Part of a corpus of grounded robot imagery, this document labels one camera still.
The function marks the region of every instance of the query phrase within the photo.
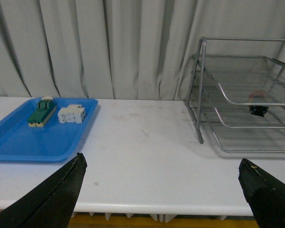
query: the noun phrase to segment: toy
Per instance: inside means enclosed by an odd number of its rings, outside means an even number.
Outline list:
[[[30,127],[43,127],[56,111],[57,107],[51,96],[43,97],[37,103],[37,109],[28,118]]]
[[[263,91],[255,91],[249,96],[249,102],[257,102],[262,103],[265,98],[265,93]],[[260,105],[250,105],[249,111],[252,115],[257,115],[264,117],[264,115],[267,113],[268,107],[266,106],[260,106]]]
[[[79,104],[70,104],[66,108],[61,108],[58,112],[59,122],[82,124],[86,117],[86,110]]]

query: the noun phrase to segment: wooden floor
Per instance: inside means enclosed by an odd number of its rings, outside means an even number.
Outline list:
[[[104,216],[76,215],[70,220],[68,228],[258,228],[251,220],[219,220],[174,218],[168,223],[154,221],[151,217],[111,216],[109,221]]]

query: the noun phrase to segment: rack leg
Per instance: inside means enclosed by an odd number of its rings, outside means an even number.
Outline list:
[[[194,114],[192,108],[190,107],[189,103],[187,103],[186,100],[184,100],[184,104],[187,107],[187,109],[189,111],[189,114],[191,116],[191,119],[193,121],[194,128],[196,130],[196,133],[198,134],[199,142],[200,142],[200,144],[203,144],[204,143],[203,136],[201,135],[200,129],[196,127],[196,117],[195,117],[195,114]]]
[[[203,93],[203,77],[204,77],[204,69],[205,69],[205,57],[206,57],[206,40],[202,42],[202,57],[201,57],[201,68],[200,68],[200,81],[199,81],[199,100],[198,100],[198,112],[196,118],[196,127],[200,129],[200,114],[201,114],[201,99]]]
[[[189,102],[190,102],[190,99],[191,99],[191,95],[192,95],[192,87],[193,87],[193,82],[194,82],[194,79],[195,79],[196,68],[198,66],[198,61],[199,61],[199,57],[200,57],[200,49],[201,49],[202,42],[203,42],[203,39],[200,39],[199,40],[199,44],[198,44],[198,49],[197,49],[197,52],[196,52],[196,56],[195,56],[195,60],[194,60],[194,68],[193,68],[193,71],[191,73],[191,81],[190,81],[190,86],[189,86],[189,95],[188,95],[188,98],[187,98],[188,105],[189,105]]]

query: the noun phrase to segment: green toy block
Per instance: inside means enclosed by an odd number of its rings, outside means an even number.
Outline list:
[[[28,118],[30,127],[43,127],[54,114],[57,107],[53,100],[41,100],[37,103],[37,109]]]

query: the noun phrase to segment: white toy block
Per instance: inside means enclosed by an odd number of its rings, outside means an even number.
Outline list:
[[[41,100],[54,100],[54,98],[52,97],[52,96],[45,96],[45,97],[43,97],[43,98],[41,98]]]
[[[61,108],[58,112],[59,122],[81,124],[86,117],[86,110],[80,104],[70,104],[66,108]]]

